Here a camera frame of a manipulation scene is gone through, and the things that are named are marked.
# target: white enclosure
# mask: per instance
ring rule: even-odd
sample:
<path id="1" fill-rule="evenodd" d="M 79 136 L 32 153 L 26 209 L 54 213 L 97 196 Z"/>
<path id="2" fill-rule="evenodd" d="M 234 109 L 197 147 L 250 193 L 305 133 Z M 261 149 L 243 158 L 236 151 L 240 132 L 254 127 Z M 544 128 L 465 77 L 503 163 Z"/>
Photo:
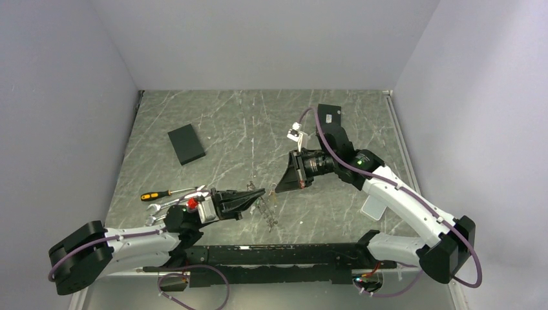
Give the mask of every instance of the white enclosure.
<path id="1" fill-rule="evenodd" d="M 46 253 L 104 220 L 138 90 L 358 88 L 394 90 L 423 194 L 476 222 L 470 308 L 548 309 L 547 72 L 543 0 L 2 1 L 0 304 L 69 306 Z"/>

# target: red button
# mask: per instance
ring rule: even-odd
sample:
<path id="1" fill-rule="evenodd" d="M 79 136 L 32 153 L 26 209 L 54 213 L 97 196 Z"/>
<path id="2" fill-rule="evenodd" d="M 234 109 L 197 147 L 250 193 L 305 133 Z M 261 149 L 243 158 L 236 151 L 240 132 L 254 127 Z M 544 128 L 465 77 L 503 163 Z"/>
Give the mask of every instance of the red button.
<path id="1" fill-rule="evenodd" d="M 196 206 L 198 205 L 198 202 L 194 200 L 194 198 L 190 198 L 189 201 L 187 202 L 187 205 L 189 209 L 194 210 Z"/>

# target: metal tool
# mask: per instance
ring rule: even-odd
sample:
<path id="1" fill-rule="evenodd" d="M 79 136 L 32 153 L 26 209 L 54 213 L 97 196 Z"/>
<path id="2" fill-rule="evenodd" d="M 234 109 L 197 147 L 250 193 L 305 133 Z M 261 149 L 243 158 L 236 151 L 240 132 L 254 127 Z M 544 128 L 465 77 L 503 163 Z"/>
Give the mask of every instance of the metal tool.
<path id="1" fill-rule="evenodd" d="M 188 189 L 178 189 L 177 191 L 170 191 L 169 189 L 167 191 L 163 192 L 146 192 L 141 195 L 141 201 L 142 202 L 151 202 L 153 200 L 157 200 L 163 197 L 168 197 L 173 194 L 176 194 L 178 192 L 189 192 L 189 191 L 196 191 L 198 190 L 198 187 L 190 187 Z"/>
<path id="2" fill-rule="evenodd" d="M 253 181 L 249 181 L 249 184 L 246 185 L 246 189 L 248 191 L 254 191 L 256 189 Z M 262 217 L 266 219 L 266 223 L 268 224 L 268 232 L 270 233 L 272 231 L 272 227 L 278 225 L 278 220 L 274 218 L 274 212 L 272 212 L 272 209 L 270 209 L 268 202 L 263 199 L 263 197 L 259 197 L 257 200 L 255 200 L 255 203 L 251 207 L 251 214 L 253 214 L 253 210 L 255 210 L 255 208 L 257 208 Z"/>
<path id="3" fill-rule="evenodd" d="M 206 187 L 206 186 L 202 185 L 202 186 L 197 187 L 196 191 L 191 192 L 190 194 L 186 194 L 185 196 L 183 196 L 183 198 L 184 199 L 190 199 L 190 198 L 198 197 L 198 196 L 208 197 L 210 192 L 208 190 L 203 191 L 202 189 L 204 187 Z"/>
<path id="4" fill-rule="evenodd" d="M 149 216 L 149 218 L 145 222 L 145 226 L 152 226 L 156 222 L 163 220 L 166 216 L 167 216 L 167 214 L 163 214 L 163 215 L 160 215 L 158 217 L 151 215 L 151 216 Z"/>
<path id="5" fill-rule="evenodd" d="M 183 201 L 186 201 L 186 199 L 178 198 L 178 199 L 175 199 L 175 200 L 172 200 L 172 201 L 169 201 L 169 202 L 166 202 L 166 203 L 162 203 L 162 204 L 152 203 L 147 207 L 147 210 L 150 210 L 151 215 L 156 215 L 160 211 L 162 211 L 162 210 L 164 210 L 168 207 L 171 207 L 172 205 L 176 205 L 177 203 L 183 202 Z"/>

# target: black box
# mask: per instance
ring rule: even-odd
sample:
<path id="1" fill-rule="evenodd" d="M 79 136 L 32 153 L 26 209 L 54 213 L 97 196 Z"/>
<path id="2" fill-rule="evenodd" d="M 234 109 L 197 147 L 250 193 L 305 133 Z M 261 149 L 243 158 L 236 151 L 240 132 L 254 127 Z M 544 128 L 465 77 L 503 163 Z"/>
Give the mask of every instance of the black box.
<path id="1" fill-rule="evenodd" d="M 167 135 L 171 140 L 171 144 L 175 149 L 175 154 L 177 154 L 177 158 L 181 165 L 206 155 L 192 124 L 170 131 Z"/>

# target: floor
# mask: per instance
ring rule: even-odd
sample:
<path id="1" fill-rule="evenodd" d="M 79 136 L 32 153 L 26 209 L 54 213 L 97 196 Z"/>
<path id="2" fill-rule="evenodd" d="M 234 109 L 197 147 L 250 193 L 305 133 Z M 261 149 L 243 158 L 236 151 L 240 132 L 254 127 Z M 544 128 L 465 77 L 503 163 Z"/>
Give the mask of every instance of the floor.
<path id="1" fill-rule="evenodd" d="M 127 145 L 106 226 L 140 227 L 148 203 L 140 193 L 207 185 L 244 191 L 252 180 L 270 188 L 282 177 L 291 124 L 310 105 L 342 107 L 342 126 L 357 149 L 369 149 L 409 183 L 385 95 L 378 90 L 146 91 Z M 206 156 L 181 167 L 167 133 L 191 123 Z M 313 118 L 304 131 L 314 131 Z M 312 137 L 309 149 L 319 149 Z M 390 209 L 375 222 L 359 213 L 367 195 L 335 174 L 315 178 L 302 191 L 269 198 L 278 224 L 272 229 L 257 210 L 240 221 L 203 229 L 198 245 L 355 242 L 370 229 L 415 236 Z"/>

